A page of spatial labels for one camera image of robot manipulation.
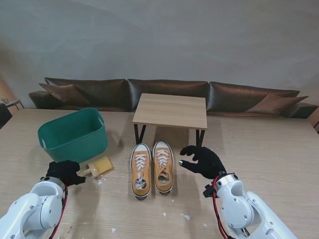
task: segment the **brown pillow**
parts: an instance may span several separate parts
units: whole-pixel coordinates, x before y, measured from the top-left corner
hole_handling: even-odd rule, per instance
[[[47,84],[39,84],[55,98],[62,101],[66,105],[71,106],[88,106],[90,102],[73,85],[52,86]]]
[[[269,93],[262,101],[246,112],[279,115],[285,108],[294,106],[307,97],[283,98]]]

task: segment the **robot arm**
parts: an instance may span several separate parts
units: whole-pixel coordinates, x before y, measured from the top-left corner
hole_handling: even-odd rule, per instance
[[[39,239],[47,229],[58,225],[65,189],[57,178],[42,178],[0,219],[0,239]]]
[[[67,187],[85,182],[76,162],[51,162],[46,177],[30,193],[14,201],[0,219],[0,239],[40,239],[59,226],[67,200]]]
[[[258,195],[245,193],[234,173],[218,178],[215,190],[222,199],[223,219],[237,239],[297,239]],[[247,236],[243,229],[253,225],[257,229]]]
[[[227,174],[219,157],[206,147],[190,145],[180,152],[181,155],[191,156],[190,163],[179,161],[179,165],[205,178],[214,179],[212,185],[206,185],[205,197],[212,197],[215,206],[215,195],[222,199],[222,215],[236,239],[297,239],[286,225],[276,216],[268,205],[256,194],[245,193],[243,182],[232,173]],[[223,228],[216,212],[218,226],[223,235]],[[258,225],[251,234],[247,227]]]

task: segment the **white debris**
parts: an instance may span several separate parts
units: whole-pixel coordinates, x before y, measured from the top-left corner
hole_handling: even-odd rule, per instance
[[[188,221],[189,221],[189,219],[191,219],[191,216],[189,216],[189,215],[183,215]]]

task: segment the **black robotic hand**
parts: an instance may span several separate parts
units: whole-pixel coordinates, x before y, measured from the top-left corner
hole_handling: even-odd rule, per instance
[[[205,178],[214,179],[220,175],[220,172],[226,173],[226,169],[219,157],[209,148],[190,145],[183,148],[180,154],[186,154],[187,156],[194,154],[193,161],[198,161],[198,163],[181,160],[179,164],[194,173],[200,173]]]
[[[85,182],[85,177],[76,174],[80,170],[80,165],[76,162],[67,160],[63,162],[51,162],[46,177],[60,179],[66,186],[78,185]]]

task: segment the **shoe toe cap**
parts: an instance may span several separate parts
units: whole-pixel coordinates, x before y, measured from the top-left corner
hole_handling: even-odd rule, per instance
[[[145,144],[140,143],[139,145],[136,146],[134,152],[139,152],[139,151],[148,151],[148,148]]]
[[[168,144],[165,143],[164,141],[158,141],[156,143],[156,148],[168,148]]]

